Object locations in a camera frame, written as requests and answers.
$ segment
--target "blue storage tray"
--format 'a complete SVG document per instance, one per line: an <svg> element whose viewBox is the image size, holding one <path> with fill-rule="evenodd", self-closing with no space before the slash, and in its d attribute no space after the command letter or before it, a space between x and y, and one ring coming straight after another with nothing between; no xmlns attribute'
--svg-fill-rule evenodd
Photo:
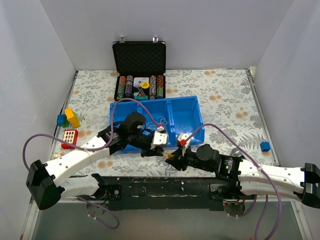
<svg viewBox="0 0 320 240"><path fill-rule="evenodd" d="M191 134L203 124L199 108L198 98L196 96L185 96L155 100L140 101L151 113L157 123L162 124L168 133L168 147L176 147L176 138L179 133ZM111 113L115 103L110 104L110 124ZM157 127L151 121L146 111L133 101L120 102L116 106L113 122L124 121L125 118L133 113L138 112L146 118L146 128L156 130ZM190 145L203 144L205 140L205 129L200 129L191 139ZM128 145L123 152L136 153L140 149Z"/></svg>

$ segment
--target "red lego brick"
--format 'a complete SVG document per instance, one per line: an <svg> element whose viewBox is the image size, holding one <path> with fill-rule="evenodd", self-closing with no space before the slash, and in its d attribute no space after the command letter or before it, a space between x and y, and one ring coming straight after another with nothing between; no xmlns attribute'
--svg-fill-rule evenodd
<svg viewBox="0 0 320 240"><path fill-rule="evenodd" d="M63 134L63 141L66 141L69 144L73 144L76 145L77 144L77 140L78 140L78 130L76 129L68 129L68 130L64 130L64 134ZM61 147L63 149L74 149L74 147L69 146L65 143L61 143Z"/></svg>

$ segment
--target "floral tablecloth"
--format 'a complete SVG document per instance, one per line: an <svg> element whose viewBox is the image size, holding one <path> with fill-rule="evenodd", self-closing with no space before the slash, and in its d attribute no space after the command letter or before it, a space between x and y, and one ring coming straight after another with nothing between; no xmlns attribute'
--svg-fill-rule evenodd
<svg viewBox="0 0 320 240"><path fill-rule="evenodd" d="M270 152L261 152L265 140L263 122L258 113L249 80L244 69L167 70L166 97L197 96L204 123L222 128L259 163L272 165ZM78 114L81 127L77 145L85 144L109 125L110 103L114 101L117 72L115 70L81 70L75 80L68 107ZM58 137L62 139L63 128ZM205 128L205 144L230 154L234 146L215 128ZM70 150L56 143L54 154ZM140 157L139 153L115 153L85 167L78 175L99 173L102 176L131 177L212 177L214 174L188 167L176 171L165 163L165 156Z"/></svg>

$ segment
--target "case lid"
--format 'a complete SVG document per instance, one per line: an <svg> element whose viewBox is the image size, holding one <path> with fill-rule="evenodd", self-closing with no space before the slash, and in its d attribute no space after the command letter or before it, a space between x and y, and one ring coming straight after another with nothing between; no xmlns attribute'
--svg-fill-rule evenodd
<svg viewBox="0 0 320 240"><path fill-rule="evenodd" d="M116 70L120 74L163 74L166 71L166 42L115 41L112 43Z"/></svg>

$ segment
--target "small blue cube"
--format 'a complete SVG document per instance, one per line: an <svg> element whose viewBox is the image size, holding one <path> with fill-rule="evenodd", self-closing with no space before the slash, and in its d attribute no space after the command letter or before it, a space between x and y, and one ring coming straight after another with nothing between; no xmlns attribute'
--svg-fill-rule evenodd
<svg viewBox="0 0 320 240"><path fill-rule="evenodd" d="M268 152L271 149L268 141L263 141L262 143L260 143L260 148L262 152Z"/></svg>
<svg viewBox="0 0 320 240"><path fill-rule="evenodd" d="M56 119L56 124L62 127L67 120L67 116L65 114L59 114Z"/></svg>

